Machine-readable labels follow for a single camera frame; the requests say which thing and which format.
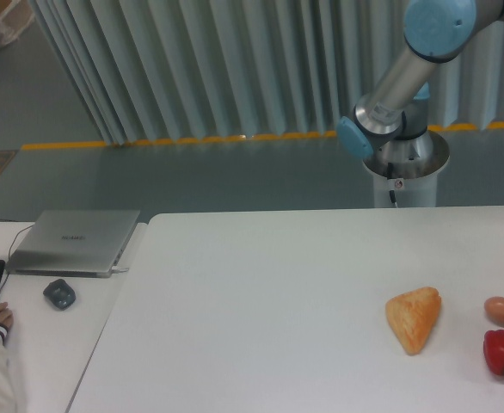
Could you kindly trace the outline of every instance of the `floor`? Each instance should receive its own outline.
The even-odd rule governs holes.
[[[438,206],[504,205],[504,130],[443,133]],[[40,28],[0,51],[0,150],[98,140]],[[0,218],[44,209],[157,213],[373,207],[371,177],[336,139],[19,151],[0,176]]]

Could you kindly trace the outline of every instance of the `laptop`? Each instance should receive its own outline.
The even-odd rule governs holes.
[[[44,211],[9,259],[15,274],[109,277],[139,211]]]

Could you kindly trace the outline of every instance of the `red bell pepper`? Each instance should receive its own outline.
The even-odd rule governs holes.
[[[485,333],[483,354],[489,370],[498,376],[504,376],[504,330]]]

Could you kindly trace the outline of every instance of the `brown egg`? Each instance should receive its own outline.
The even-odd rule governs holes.
[[[504,326],[504,297],[491,297],[485,301],[484,307],[491,321]]]

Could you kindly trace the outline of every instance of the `orange bread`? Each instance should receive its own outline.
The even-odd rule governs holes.
[[[386,317],[409,355],[419,354],[441,308],[438,290],[423,287],[398,295],[386,303]]]

